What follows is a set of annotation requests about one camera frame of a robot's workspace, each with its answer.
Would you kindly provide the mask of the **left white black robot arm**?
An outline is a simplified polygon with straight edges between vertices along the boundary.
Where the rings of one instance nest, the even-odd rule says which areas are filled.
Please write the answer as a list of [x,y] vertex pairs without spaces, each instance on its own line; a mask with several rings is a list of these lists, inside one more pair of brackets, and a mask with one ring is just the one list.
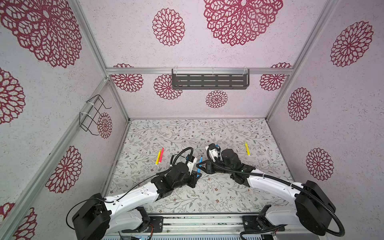
[[100,193],[81,201],[72,216],[73,229],[79,240],[101,240],[105,234],[119,231],[142,232],[149,225],[146,204],[168,197],[183,186],[194,188],[201,173],[177,163],[152,176],[150,182],[122,195],[103,197]]

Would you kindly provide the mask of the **pink highlighter pen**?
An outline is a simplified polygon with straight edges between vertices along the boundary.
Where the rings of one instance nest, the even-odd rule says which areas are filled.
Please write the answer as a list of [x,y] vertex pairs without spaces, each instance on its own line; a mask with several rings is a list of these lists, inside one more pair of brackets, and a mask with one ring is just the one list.
[[162,162],[162,159],[163,159],[163,154],[164,154],[164,148],[162,148],[162,150],[161,150],[161,153],[160,153],[160,156],[159,156],[159,163],[161,163]]

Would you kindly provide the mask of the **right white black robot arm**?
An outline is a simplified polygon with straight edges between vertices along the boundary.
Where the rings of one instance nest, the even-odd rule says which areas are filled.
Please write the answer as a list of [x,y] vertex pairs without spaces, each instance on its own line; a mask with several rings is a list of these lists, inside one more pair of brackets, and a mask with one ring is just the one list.
[[267,175],[242,163],[232,149],[219,151],[217,146],[209,146],[207,157],[206,161],[197,163],[204,173],[228,174],[239,185],[268,192],[290,203],[280,207],[266,205],[258,215],[243,217],[245,230],[240,234],[241,239],[250,234],[283,231],[288,225],[301,226],[317,236],[345,234],[334,204],[316,183],[292,183]]

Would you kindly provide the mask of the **blue highlighter pen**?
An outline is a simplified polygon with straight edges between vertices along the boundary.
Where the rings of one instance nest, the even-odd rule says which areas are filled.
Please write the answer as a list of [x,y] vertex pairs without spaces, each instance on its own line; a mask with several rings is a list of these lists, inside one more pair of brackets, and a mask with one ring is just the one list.
[[203,156],[200,157],[200,160],[199,160],[199,163],[197,164],[197,172],[198,173],[201,173],[201,169],[199,168],[199,164],[201,164],[203,162]]

